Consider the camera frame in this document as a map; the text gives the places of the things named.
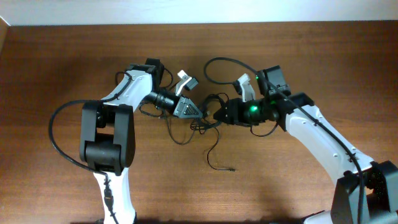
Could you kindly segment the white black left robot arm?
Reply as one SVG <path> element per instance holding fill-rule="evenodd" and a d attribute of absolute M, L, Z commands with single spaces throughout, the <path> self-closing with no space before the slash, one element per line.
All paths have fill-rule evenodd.
<path fill-rule="evenodd" d="M 203 113 L 182 95 L 197 79 L 179 71 L 174 92 L 160 87 L 164 65 L 149 58 L 131 64 L 116 88 L 97 102 L 84 103 L 81 118 L 80 159 L 92 169 L 101 191 L 104 218 L 98 223 L 134 223 L 136 211 L 129 190 L 129 167 L 135 151 L 134 111 L 142 102 L 182 119 L 200 119 Z"/>

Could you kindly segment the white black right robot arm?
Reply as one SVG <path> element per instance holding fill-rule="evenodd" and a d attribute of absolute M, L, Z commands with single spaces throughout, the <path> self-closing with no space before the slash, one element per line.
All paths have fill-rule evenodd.
<path fill-rule="evenodd" d="M 335 186 L 330 210 L 302 223 L 397 223 L 397 167 L 376 162 L 347 141 L 304 93 L 291 94 L 279 66 L 260 70 L 257 99 L 248 75 L 233 83 L 239 98 L 230 99 L 214 119 L 253 127 L 274 121 L 298 139 L 326 170 Z"/>

